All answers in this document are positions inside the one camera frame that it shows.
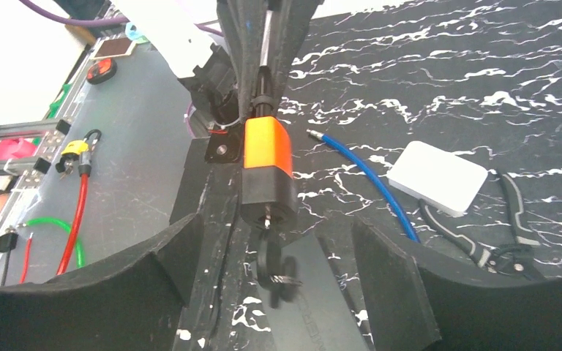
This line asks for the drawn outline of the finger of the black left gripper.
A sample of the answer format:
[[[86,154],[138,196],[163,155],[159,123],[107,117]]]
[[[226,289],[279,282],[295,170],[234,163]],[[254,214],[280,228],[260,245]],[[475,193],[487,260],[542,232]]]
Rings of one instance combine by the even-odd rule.
[[[239,118],[252,115],[267,1],[218,1],[217,17],[237,79]]]
[[[309,31],[310,21],[322,3],[319,0],[269,1],[272,11],[269,68],[277,105],[287,86],[293,60]]]

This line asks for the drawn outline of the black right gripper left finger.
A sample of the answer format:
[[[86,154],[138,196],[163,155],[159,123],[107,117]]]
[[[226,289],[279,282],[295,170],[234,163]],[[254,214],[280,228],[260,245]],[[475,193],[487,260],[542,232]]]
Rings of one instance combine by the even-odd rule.
[[[45,283],[0,287],[0,350],[170,350],[190,302],[199,214]]]

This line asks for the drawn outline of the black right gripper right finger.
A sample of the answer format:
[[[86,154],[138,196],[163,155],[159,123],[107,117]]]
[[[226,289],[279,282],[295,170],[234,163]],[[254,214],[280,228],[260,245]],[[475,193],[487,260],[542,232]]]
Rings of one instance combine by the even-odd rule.
[[[351,235],[377,350],[562,350],[562,278],[489,273],[364,219]]]

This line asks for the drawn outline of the black padlock keys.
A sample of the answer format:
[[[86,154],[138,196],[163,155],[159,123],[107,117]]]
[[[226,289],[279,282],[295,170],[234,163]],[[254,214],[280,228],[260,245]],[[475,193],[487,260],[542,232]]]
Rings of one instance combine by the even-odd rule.
[[[278,309],[282,301],[291,302],[302,281],[298,278],[296,259],[282,254],[279,230],[270,215],[263,218],[255,263],[257,282],[269,293],[269,306]]]

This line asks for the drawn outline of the orange black padlock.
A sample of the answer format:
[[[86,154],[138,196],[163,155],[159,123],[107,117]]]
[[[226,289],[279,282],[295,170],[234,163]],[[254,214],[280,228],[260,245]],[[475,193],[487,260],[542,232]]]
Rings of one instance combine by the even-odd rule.
[[[241,217],[253,226],[267,222],[287,230],[296,223],[297,193],[288,131],[274,116],[273,99],[259,94],[244,125]]]

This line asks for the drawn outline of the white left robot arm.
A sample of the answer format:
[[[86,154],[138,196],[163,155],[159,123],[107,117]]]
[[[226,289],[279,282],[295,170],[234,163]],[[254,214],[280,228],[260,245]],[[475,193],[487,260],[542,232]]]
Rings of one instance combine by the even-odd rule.
[[[78,27],[132,23],[160,52],[197,110],[223,128],[276,116],[292,61],[320,1],[218,1],[223,43],[193,23],[177,1],[114,1],[120,17],[63,18],[26,3],[36,13]]]

